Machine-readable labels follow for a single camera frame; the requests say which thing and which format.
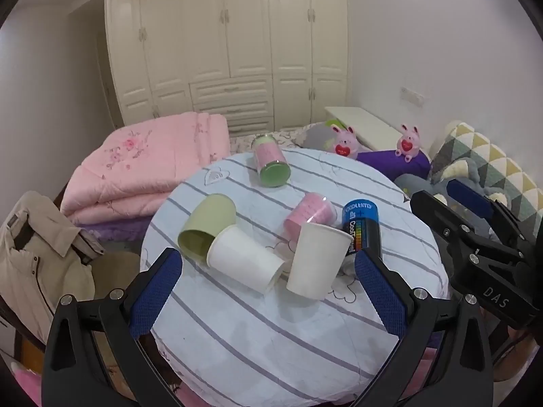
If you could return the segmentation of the white paper cup tilted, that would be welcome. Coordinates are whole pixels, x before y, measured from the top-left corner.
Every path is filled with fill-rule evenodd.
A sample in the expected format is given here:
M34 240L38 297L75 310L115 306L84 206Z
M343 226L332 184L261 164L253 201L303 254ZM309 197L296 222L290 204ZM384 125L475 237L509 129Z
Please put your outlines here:
M317 223L302 226L286 289L323 301L340 271L353 236Z

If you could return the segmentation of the white paper cup lying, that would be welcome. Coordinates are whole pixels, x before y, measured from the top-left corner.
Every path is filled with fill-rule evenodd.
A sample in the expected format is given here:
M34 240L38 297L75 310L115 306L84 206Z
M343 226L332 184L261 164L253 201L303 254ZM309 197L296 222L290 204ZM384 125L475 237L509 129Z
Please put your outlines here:
M246 287L266 294L283 273L285 262L251 239L236 225L226 227L213 240L206 263Z

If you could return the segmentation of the green plastic cup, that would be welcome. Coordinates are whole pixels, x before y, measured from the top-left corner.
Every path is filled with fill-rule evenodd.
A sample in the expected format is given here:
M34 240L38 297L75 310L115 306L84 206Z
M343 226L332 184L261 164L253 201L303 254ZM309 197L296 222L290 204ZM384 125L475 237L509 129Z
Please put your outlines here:
M191 260L206 262L212 242L228 226L234 225L237 209L222 194L206 197L190 214L177 238L181 254Z

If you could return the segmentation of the pink plastic cup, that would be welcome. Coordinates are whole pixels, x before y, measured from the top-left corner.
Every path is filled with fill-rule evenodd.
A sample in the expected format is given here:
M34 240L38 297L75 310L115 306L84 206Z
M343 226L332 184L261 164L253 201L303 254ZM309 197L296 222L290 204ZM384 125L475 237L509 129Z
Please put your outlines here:
M337 219L337 211L331 202L321 194L310 192L291 211L284 220L283 227L292 241L297 241L306 223L333 225Z

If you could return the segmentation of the triangle patterned pillow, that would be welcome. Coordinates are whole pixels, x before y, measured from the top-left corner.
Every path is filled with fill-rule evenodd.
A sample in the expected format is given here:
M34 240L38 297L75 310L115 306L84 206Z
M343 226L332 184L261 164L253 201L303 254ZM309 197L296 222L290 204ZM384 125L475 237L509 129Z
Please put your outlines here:
M453 121L429 150L431 177L449 164L468 158L477 166L480 185L500 188L509 197L509 208L534 234L542 223L542 189L505 151L466 122Z

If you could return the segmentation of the pink plush rabbit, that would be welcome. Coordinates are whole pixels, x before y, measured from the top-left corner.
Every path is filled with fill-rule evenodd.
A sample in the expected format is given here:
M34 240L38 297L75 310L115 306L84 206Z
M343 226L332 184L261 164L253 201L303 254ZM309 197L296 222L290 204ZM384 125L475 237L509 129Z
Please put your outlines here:
M361 150L361 145L352 127L346 129L337 125L332 125L331 129L335 132L335 141L332 145L332 151L338 155L356 159Z
M417 126L408 127L401 125L402 135L397 142L395 154L402 157L406 163L410 163L420 153L422 142L420 141L420 132Z

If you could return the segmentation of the purple cushion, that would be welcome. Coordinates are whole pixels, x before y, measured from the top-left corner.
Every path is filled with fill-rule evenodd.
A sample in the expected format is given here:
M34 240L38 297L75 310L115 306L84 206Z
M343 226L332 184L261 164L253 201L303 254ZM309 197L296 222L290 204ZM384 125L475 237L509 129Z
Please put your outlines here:
M359 153L356 159L360 163L373 167L391 181L395 181L399 176L405 174L427 179L431 168L430 161L422 152L409 162L405 160L403 155L396 156L392 150Z

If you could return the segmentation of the blue black drink can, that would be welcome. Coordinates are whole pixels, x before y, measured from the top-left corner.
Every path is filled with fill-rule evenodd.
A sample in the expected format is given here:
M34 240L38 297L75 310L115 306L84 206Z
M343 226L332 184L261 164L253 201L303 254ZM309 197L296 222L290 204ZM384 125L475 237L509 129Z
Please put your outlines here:
M374 202L361 198L348 202L342 209L341 229L353 237L347 259L353 260L364 248L382 255L378 208Z

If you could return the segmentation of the striped white tablecloth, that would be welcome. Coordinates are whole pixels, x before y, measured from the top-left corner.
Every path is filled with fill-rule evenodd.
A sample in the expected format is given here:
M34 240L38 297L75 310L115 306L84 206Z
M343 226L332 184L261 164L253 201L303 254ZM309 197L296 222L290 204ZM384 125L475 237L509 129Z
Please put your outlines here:
M287 149L288 183L260 184L251 153L239 153L182 181L152 219L141 254L149 267L177 245L182 227L212 194L231 199L240 229L283 259L295 246L283 223L308 192L337 210L365 198L378 208L387 267L413 288L448 296L448 277L431 230L385 175L353 159ZM187 259L153 328L158 348L183 381L213 406L312 406L361 393L396 345L360 284L339 276L322 302L280 279L266 294Z

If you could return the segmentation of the white low bench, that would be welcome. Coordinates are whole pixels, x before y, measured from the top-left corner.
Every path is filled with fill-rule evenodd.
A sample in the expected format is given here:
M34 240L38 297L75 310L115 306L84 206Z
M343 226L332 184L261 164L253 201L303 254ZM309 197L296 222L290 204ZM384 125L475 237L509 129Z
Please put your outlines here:
M365 109L354 106L327 106L327 113L350 126L362 145L372 151L395 150L401 133Z

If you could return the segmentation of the pink plush rabbit left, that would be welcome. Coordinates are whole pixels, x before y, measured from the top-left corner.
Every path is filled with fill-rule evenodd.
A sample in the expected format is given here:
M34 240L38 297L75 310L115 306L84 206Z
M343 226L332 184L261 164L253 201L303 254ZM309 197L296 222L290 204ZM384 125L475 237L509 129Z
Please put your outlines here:
M338 155L356 159L361 150L361 145L352 127L346 129L337 125L332 125L331 129L335 132L335 141L332 145L332 151Z

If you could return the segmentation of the grey green pillow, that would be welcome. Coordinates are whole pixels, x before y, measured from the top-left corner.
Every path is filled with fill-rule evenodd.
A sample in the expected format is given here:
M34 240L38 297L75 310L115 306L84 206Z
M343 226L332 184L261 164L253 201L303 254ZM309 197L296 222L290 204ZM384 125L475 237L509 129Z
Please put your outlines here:
M312 124L295 139L296 146L329 152L333 150L337 133L326 123Z

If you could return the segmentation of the pink green-lidded jar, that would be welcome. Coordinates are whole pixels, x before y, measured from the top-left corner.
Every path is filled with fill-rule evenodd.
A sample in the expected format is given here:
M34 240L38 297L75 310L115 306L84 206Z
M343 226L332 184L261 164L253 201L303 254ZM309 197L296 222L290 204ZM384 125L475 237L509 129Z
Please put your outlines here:
M257 135L251 148L260 184L266 188L284 186L290 178L291 168L275 138L270 134Z

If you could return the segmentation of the cream white wardrobe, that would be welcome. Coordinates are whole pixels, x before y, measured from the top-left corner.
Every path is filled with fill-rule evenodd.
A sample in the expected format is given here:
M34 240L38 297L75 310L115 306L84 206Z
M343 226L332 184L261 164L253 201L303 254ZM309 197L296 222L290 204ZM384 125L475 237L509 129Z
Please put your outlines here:
M187 111L234 135L291 130L346 101L347 0L105 0L127 125Z

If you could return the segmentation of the white wall socket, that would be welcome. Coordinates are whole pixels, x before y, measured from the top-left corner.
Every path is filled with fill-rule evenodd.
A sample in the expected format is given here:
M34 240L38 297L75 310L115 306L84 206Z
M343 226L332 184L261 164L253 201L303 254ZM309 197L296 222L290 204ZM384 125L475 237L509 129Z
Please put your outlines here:
M422 108L425 102L425 97L423 97L423 95L404 86L400 89L400 98L418 108Z

